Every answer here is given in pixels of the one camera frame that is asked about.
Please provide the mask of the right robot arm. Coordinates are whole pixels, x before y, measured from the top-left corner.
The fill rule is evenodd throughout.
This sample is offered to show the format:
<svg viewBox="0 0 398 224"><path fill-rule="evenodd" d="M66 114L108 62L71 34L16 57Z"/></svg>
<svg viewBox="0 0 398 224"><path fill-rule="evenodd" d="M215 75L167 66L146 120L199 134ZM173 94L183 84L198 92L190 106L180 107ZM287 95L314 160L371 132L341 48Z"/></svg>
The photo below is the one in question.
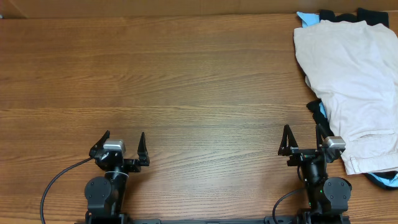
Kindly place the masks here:
<svg viewBox="0 0 398 224"><path fill-rule="evenodd" d="M272 209L272 219L279 222L276 216L277 206L287 197L305 191L308 197L308 208L298 210L291 223L349 223L349 217L343 213L348 210L352 185L344 178L329 177L327 164L339 159L345 151L343 138L327 136L323 127L316 126L317 147L300 149L288 124L284 126L278 155L287 156L287 165L296 167L303 187L282 196Z"/></svg>

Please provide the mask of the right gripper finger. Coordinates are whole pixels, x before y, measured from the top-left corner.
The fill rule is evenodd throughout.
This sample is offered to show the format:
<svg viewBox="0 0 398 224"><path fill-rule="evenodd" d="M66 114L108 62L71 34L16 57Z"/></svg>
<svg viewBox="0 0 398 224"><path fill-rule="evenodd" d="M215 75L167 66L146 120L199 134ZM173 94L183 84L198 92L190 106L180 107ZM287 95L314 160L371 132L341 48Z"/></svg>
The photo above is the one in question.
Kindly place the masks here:
<svg viewBox="0 0 398 224"><path fill-rule="evenodd" d="M279 156L290 156L298 150L298 144L294 138L293 132L288 124L284 126L282 140L279 146Z"/></svg>
<svg viewBox="0 0 398 224"><path fill-rule="evenodd" d="M321 124L316 125L316 139L317 139L317 148L321 148L323 146L323 141L330 135L330 132L325 129Z"/></svg>

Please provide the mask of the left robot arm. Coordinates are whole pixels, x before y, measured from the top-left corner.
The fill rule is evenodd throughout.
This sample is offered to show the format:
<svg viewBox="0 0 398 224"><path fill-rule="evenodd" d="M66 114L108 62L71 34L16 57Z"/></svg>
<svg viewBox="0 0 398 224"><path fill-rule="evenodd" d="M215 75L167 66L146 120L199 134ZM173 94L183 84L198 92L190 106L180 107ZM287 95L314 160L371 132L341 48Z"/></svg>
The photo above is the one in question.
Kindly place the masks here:
<svg viewBox="0 0 398 224"><path fill-rule="evenodd" d="M95 160L104 175L91 179L85 186L88 203L86 223L132 223L130 216L121 211L129 174L140 172L141 167L150 164L144 133L141 134L137 148L137 159L126 159L124 141L109 137L110 132L106 131L89 151L89 157Z"/></svg>

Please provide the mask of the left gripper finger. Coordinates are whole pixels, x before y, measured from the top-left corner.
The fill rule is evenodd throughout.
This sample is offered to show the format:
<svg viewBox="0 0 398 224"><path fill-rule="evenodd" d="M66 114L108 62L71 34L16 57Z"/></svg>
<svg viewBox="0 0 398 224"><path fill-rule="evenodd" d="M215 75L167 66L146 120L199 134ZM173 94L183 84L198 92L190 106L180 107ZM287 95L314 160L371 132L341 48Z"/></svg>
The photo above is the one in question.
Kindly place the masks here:
<svg viewBox="0 0 398 224"><path fill-rule="evenodd" d="M144 132L141 133L141 138L139 141L137 155L139 156L139 165L140 166L149 166L150 159L146 147L146 135Z"/></svg>
<svg viewBox="0 0 398 224"><path fill-rule="evenodd" d="M110 131L107 130L103 136L91 147L89 151L89 156L90 157L95 157L96 153L103 149L103 145L106 142L107 139L110 137Z"/></svg>

